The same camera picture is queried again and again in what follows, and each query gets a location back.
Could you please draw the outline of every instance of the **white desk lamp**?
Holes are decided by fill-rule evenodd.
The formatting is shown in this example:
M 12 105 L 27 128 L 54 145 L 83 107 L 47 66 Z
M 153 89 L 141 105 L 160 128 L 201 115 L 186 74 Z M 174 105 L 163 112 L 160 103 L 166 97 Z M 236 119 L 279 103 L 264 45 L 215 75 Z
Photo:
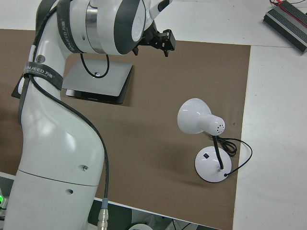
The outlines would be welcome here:
M 214 146 L 205 147 L 196 156 L 195 168 L 199 176 L 211 183 L 220 182 L 231 171 L 229 155 L 217 147 L 216 136 L 225 130 L 222 118 L 212 115 L 208 105 L 198 98 L 186 101 L 177 116 L 178 126 L 182 132 L 197 134 L 206 132 L 213 137 Z

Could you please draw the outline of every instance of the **brown mat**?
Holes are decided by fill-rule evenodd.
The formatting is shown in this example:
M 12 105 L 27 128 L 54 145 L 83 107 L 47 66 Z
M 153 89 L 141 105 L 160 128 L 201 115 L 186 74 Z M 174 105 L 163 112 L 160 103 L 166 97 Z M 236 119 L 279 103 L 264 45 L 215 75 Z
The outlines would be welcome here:
M 11 92 L 18 81 L 34 31 L 0 30 L 0 171 L 15 174 L 22 152 L 17 121 L 18 100 Z M 110 158 L 109 199 L 114 202 L 232 229 L 236 174 L 211 184 L 194 169 L 197 153 L 213 145 L 205 134 L 187 135 L 177 127 L 177 112 L 190 98 L 201 98 L 222 117 L 222 137 L 240 138 L 248 75 L 249 46 L 178 42 L 165 58 L 151 47 L 139 56 L 111 56 L 134 64 L 123 105 L 68 98 L 63 101 L 88 117 L 100 130 Z M 85 55 L 104 59 L 104 55 Z M 66 72 L 78 58 L 69 58 Z M 232 158 L 237 166 L 238 155 Z M 104 177 L 97 197 L 104 190 Z

